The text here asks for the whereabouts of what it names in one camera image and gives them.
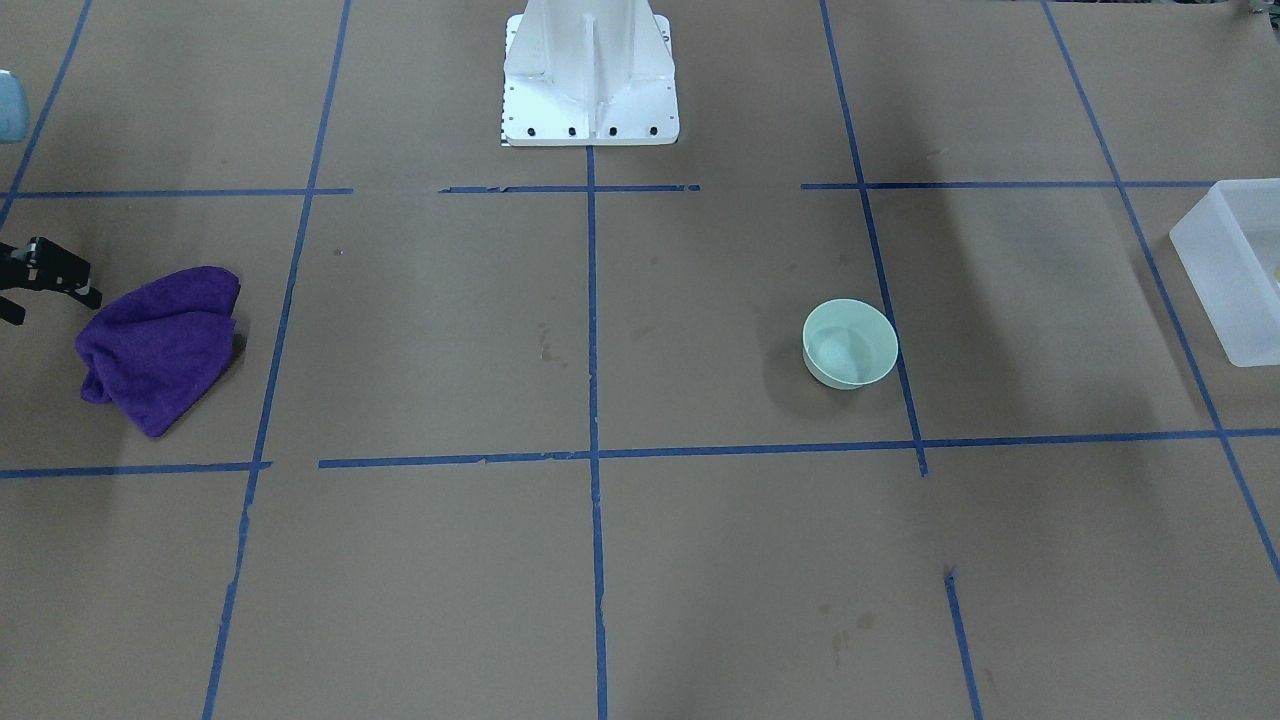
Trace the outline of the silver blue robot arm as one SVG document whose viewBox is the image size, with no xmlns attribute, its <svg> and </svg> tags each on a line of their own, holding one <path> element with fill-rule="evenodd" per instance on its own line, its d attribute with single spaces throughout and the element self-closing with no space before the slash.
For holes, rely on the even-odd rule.
<svg viewBox="0 0 1280 720">
<path fill-rule="evenodd" d="M 20 78 L 0 69 L 0 143 L 13 145 L 26 140 L 29 131 L 29 101 Z"/>
</svg>

